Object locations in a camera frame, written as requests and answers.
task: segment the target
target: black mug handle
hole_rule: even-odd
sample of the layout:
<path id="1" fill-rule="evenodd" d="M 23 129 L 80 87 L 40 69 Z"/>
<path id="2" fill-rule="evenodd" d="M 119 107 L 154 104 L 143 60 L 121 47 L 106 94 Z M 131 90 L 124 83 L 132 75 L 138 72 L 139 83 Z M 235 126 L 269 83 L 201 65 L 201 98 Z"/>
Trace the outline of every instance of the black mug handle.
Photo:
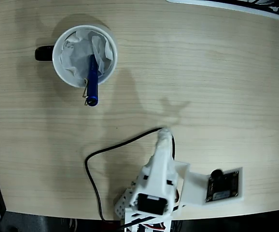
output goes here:
<path id="1" fill-rule="evenodd" d="M 41 46 L 35 49 L 34 57 L 38 61 L 52 61 L 53 45 Z"/>

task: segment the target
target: white mug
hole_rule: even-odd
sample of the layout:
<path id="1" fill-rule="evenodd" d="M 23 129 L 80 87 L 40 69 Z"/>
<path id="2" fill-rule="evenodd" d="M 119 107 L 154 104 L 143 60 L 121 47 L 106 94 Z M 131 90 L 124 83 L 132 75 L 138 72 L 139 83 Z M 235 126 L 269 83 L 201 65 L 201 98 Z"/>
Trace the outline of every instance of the white mug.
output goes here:
<path id="1" fill-rule="evenodd" d="M 104 83 L 109 77 L 113 74 L 118 61 L 118 48 L 117 48 L 117 41 L 114 37 L 114 34 L 105 26 L 98 25 L 98 24 L 91 24 L 91 25 L 79 25 L 70 28 L 69 30 L 65 31 L 60 37 L 57 39 L 55 45 L 49 46 L 41 46 L 35 50 L 35 59 L 38 61 L 52 61 L 54 65 L 54 69 L 57 75 L 63 80 L 65 83 L 69 84 L 70 86 L 77 87 L 77 88 L 85 88 L 86 84 L 83 80 L 78 78 L 74 78 L 74 75 L 69 71 L 62 67 L 62 63 L 60 60 L 60 54 L 62 46 L 65 40 L 73 34 L 77 30 L 81 29 L 89 29 L 94 30 L 102 35 L 104 35 L 110 45 L 112 46 L 113 51 L 113 62 L 110 68 L 98 78 L 98 84 Z"/>

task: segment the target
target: white object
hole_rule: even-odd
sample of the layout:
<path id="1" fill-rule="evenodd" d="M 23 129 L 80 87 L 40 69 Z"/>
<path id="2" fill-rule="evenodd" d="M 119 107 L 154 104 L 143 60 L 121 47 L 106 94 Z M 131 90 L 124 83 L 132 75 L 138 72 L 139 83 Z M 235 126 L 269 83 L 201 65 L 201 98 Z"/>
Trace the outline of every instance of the white object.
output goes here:
<path id="1" fill-rule="evenodd" d="M 228 10 L 234 10 L 234 11 L 241 11 L 241 12 L 247 12 L 255 15 L 262 15 L 274 19 L 279 19 L 278 14 L 266 12 L 257 10 L 254 8 L 244 7 L 244 6 L 237 6 L 233 4 L 228 3 L 222 3 L 222 2 L 215 2 L 215 1 L 209 1 L 209 0 L 167 0 L 169 2 L 173 3 L 184 3 L 184 4 L 192 4 L 192 5 L 199 5 L 199 6 L 211 6 L 211 7 L 217 7 L 217 8 L 224 8 Z"/>
<path id="2" fill-rule="evenodd" d="M 163 223 L 164 232 L 170 231 L 171 221 L 180 214 L 184 206 L 212 207 L 225 203 L 233 203 L 243 200 L 243 172 L 242 168 L 223 172 L 238 172 L 238 194 L 227 199 L 206 202 L 207 188 L 210 175 L 197 174 L 190 171 L 190 164 L 174 161 L 172 157 L 172 134 L 169 129 L 161 129 L 158 133 L 155 153 L 149 162 L 142 167 L 141 172 L 132 188 L 127 188 L 115 205 L 115 213 L 125 222 L 130 223 L 136 219 L 149 216 L 153 219 L 143 224 Z M 179 177 L 183 180 L 180 201 L 175 206 L 176 189 Z M 165 199 L 166 204 L 161 214 L 141 211 L 139 201 L 140 194 L 149 200 L 158 201 Z M 138 225 L 128 227 L 131 232 L 137 232 Z"/>
<path id="3" fill-rule="evenodd" d="M 75 78 L 83 80 L 89 72 L 90 56 L 95 55 L 99 78 L 112 65 L 112 46 L 102 34 L 88 29 L 80 29 L 64 42 L 60 54 L 63 68 L 72 72 Z"/>
<path id="4" fill-rule="evenodd" d="M 66 40 L 76 31 L 81 30 L 92 30 L 97 34 L 103 35 L 107 41 L 108 45 L 110 45 L 112 49 L 112 64 L 109 66 L 107 70 L 104 70 L 104 74 L 99 77 L 98 84 L 104 83 L 114 72 L 117 61 L 118 61 L 118 48 L 117 48 L 117 41 L 113 35 L 113 33 L 103 25 L 79 25 L 69 30 L 65 31 L 56 41 L 54 49 L 53 49 L 53 65 L 55 68 L 56 73 L 58 76 L 67 84 L 77 88 L 85 88 L 85 82 L 81 78 L 74 77 L 73 72 L 70 70 L 66 70 L 61 62 L 60 55 L 62 52 L 63 45 L 65 44 Z"/>

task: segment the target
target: white tissue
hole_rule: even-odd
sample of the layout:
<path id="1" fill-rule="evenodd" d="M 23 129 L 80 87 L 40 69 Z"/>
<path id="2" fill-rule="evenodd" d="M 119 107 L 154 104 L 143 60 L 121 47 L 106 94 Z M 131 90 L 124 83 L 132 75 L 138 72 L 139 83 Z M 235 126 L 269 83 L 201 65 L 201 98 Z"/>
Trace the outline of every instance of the white tissue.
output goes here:
<path id="1" fill-rule="evenodd" d="M 62 46 L 62 67 L 70 70 L 74 77 L 84 80 L 88 75 L 89 58 L 92 54 L 96 57 L 98 76 L 101 77 L 112 64 L 112 47 L 104 35 L 88 29 L 78 30 Z"/>

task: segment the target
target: red wire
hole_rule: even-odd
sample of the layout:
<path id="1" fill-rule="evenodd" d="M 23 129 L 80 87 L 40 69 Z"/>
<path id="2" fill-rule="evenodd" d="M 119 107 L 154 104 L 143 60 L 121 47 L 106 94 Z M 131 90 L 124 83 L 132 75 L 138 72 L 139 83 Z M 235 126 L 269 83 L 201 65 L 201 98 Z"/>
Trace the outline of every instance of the red wire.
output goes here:
<path id="1" fill-rule="evenodd" d="M 162 224 L 160 224 L 161 226 L 163 226 L 162 228 L 159 228 L 159 227 L 154 227 L 154 226 L 151 226 L 151 225 L 148 225 L 148 224 L 144 224 L 144 226 L 147 226 L 148 228 L 150 228 L 150 229 L 153 229 L 153 230 L 165 230 L 166 228 L 165 228 L 165 226 L 164 226 L 164 224 L 162 225 Z"/>

